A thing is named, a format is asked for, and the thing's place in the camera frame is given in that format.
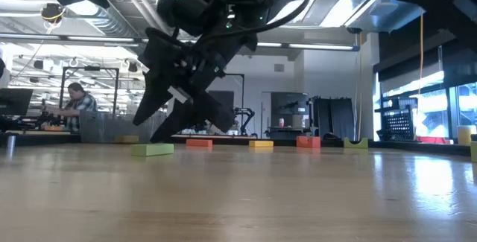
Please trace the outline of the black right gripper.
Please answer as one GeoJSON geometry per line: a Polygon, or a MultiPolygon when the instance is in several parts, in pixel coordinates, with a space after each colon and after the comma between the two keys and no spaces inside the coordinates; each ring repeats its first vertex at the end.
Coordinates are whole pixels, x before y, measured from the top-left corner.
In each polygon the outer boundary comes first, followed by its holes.
{"type": "Polygon", "coordinates": [[[145,74],[145,92],[133,118],[139,126],[150,118],[173,95],[172,87],[186,95],[184,103],[174,101],[171,114],[151,136],[151,143],[166,141],[180,131],[209,121],[223,132],[235,121],[231,108],[214,99],[206,89],[216,78],[225,76],[227,64],[246,46],[256,50],[255,34],[229,36],[209,41],[184,43],[156,28],[147,28],[148,43],[143,63],[149,68],[145,74]]]}

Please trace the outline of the red arch block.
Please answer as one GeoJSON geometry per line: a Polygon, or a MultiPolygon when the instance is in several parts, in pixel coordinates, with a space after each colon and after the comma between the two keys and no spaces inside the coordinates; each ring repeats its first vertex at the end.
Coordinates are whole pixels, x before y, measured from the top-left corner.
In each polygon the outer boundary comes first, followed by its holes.
{"type": "Polygon", "coordinates": [[[320,136],[298,136],[296,138],[296,146],[302,148],[316,149],[321,147],[320,136]]]}

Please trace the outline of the green arch block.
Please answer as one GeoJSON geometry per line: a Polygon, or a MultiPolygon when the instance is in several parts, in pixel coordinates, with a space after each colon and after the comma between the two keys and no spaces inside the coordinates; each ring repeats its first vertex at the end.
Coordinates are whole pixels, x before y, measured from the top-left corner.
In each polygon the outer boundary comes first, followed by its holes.
{"type": "Polygon", "coordinates": [[[368,138],[361,138],[359,141],[351,141],[349,138],[344,138],[343,143],[344,143],[344,148],[350,148],[350,149],[368,149],[369,148],[368,138]]]}

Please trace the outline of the long ceiling light bar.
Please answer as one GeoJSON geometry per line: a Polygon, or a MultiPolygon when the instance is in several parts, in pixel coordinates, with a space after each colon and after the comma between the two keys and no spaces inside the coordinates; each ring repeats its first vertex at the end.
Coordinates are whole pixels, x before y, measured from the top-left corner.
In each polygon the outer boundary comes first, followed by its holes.
{"type": "MultiPolygon", "coordinates": [[[[16,34],[0,33],[1,42],[24,42],[24,43],[84,43],[85,45],[112,45],[137,47],[139,44],[146,44],[148,38],[138,37],[107,37],[107,36],[68,36],[54,34],[16,34]]],[[[258,42],[258,48],[285,48],[304,49],[320,51],[359,51],[358,45],[331,45],[331,44],[305,44],[305,43],[280,43],[280,42],[258,42]]]]}

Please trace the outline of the translucent grey bin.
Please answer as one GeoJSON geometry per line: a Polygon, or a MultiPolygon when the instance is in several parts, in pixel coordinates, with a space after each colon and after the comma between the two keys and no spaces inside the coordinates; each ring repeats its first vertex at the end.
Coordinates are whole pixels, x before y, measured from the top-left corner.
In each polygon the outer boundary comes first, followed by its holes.
{"type": "Polygon", "coordinates": [[[106,112],[82,112],[80,137],[83,143],[112,144],[116,136],[139,136],[139,143],[149,143],[151,136],[164,122],[166,114],[156,112],[136,126],[132,114],[113,115],[106,112]]]}

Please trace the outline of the person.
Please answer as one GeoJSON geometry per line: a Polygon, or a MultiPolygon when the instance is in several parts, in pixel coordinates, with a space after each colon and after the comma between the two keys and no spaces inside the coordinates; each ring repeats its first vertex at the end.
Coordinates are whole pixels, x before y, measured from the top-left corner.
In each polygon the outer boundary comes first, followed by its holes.
{"type": "Polygon", "coordinates": [[[97,102],[79,83],[70,83],[68,93],[70,100],[63,108],[44,106],[44,110],[64,117],[66,119],[66,129],[69,132],[78,133],[80,130],[80,113],[82,111],[96,112],[97,102]]]}

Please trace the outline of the black monitor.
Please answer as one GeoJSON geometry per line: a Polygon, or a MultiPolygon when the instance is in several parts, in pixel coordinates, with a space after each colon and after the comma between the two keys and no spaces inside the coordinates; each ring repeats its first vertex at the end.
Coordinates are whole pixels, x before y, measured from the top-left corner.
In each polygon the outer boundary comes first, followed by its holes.
{"type": "Polygon", "coordinates": [[[32,89],[0,89],[0,115],[26,115],[32,89]]]}

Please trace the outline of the black curtain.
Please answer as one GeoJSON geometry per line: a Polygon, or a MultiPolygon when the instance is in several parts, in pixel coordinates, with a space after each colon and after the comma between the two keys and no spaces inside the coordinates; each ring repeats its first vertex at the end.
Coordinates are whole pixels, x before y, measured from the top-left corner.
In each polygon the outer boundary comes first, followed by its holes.
{"type": "Polygon", "coordinates": [[[313,122],[316,135],[333,134],[338,139],[353,138],[354,117],[351,98],[313,98],[313,122]]]}

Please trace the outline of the black perforated crate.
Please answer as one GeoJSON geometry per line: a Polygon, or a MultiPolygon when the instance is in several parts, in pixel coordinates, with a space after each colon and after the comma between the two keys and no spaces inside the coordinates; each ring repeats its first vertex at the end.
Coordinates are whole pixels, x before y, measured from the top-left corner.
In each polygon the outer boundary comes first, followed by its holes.
{"type": "Polygon", "coordinates": [[[412,108],[391,107],[378,109],[381,115],[381,129],[376,131],[380,141],[413,141],[414,122],[412,108]]]}

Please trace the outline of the red box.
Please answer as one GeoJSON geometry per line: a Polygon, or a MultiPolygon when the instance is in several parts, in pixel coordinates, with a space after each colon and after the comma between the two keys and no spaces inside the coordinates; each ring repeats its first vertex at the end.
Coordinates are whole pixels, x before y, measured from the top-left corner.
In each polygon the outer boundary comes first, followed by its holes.
{"type": "Polygon", "coordinates": [[[427,144],[449,144],[449,141],[444,137],[417,136],[416,140],[427,144]]]}

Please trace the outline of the yellow cup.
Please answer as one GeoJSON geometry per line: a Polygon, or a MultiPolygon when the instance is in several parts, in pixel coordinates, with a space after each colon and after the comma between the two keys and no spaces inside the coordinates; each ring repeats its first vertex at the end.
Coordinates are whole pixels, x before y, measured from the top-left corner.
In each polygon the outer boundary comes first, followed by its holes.
{"type": "Polygon", "coordinates": [[[477,134],[476,125],[459,125],[457,126],[458,145],[470,146],[471,135],[477,134]]]}

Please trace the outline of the silver spiral air duct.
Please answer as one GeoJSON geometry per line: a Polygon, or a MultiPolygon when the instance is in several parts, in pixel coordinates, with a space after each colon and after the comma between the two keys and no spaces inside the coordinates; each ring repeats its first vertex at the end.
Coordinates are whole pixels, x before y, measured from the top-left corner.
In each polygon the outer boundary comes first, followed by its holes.
{"type": "Polygon", "coordinates": [[[92,15],[91,19],[86,21],[103,35],[113,37],[143,36],[143,33],[135,29],[110,0],[107,0],[110,5],[108,8],[103,8],[92,1],[90,3],[98,10],[92,15]]]}

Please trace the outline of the black table frame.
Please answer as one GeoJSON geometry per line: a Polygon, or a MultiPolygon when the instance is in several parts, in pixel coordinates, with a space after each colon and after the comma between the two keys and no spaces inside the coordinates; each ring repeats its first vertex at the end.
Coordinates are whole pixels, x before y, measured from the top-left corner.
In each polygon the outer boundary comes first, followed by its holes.
{"type": "MultiPolygon", "coordinates": [[[[46,135],[40,134],[16,134],[16,133],[0,133],[0,146],[7,144],[9,136],[16,137],[16,145],[18,146],[37,146],[52,144],[78,144],[82,143],[79,135],[46,135]]],[[[248,145],[249,140],[245,138],[214,138],[214,145],[248,145]]],[[[396,149],[407,150],[412,152],[430,153],[449,156],[471,156],[471,147],[455,144],[425,144],[417,142],[401,142],[401,141],[369,141],[369,148],[379,149],[396,149]]]]}

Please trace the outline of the black robot station frame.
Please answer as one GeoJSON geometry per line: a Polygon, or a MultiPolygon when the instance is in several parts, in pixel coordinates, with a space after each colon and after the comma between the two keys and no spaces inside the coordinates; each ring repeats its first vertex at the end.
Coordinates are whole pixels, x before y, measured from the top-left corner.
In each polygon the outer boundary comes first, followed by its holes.
{"type": "Polygon", "coordinates": [[[228,73],[228,74],[225,74],[225,77],[231,77],[240,86],[240,92],[239,92],[241,94],[241,106],[240,106],[240,108],[244,108],[245,75],[244,74],[238,74],[238,73],[228,73]]]}

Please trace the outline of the large rectangular air duct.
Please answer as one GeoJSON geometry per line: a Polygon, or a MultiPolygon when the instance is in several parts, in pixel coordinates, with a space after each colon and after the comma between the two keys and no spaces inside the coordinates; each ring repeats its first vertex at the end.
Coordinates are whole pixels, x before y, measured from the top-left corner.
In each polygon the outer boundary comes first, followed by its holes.
{"type": "Polygon", "coordinates": [[[315,0],[303,23],[319,28],[389,32],[416,19],[422,9],[397,0],[315,0]]]}

